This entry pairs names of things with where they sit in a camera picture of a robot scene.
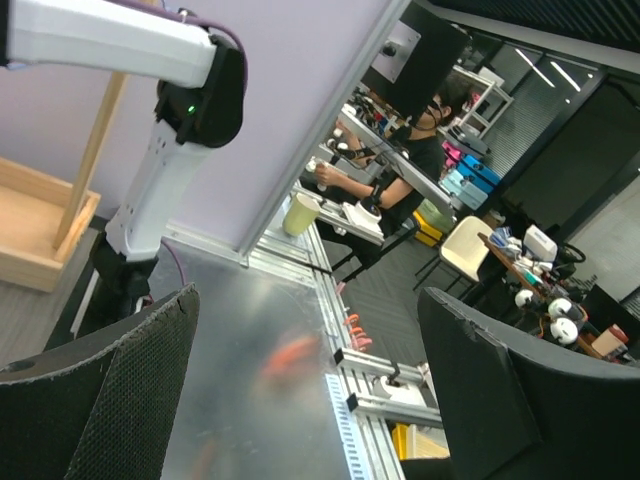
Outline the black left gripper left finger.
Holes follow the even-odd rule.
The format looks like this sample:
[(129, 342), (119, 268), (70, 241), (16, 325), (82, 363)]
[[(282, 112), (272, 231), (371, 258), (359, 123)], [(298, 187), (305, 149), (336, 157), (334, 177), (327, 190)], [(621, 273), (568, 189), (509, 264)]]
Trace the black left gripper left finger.
[(197, 328), (188, 285), (1, 370), (4, 479), (158, 479)]

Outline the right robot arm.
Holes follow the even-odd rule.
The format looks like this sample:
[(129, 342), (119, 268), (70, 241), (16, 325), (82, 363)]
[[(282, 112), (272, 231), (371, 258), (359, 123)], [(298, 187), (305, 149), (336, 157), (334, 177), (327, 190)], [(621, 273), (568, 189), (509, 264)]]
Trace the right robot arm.
[(166, 226), (204, 161), (239, 134), (248, 60), (229, 28), (143, 1), (5, 1), (3, 65), (64, 65), (157, 83), (148, 143), (118, 210), (95, 240), (86, 318), (110, 324), (150, 292)]

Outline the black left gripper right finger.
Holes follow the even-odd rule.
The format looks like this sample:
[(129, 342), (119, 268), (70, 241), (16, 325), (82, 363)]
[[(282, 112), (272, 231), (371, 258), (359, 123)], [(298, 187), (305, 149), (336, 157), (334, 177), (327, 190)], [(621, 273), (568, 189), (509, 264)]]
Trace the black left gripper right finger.
[(432, 287), (418, 316), (455, 478), (638, 478), (638, 369), (540, 340)]

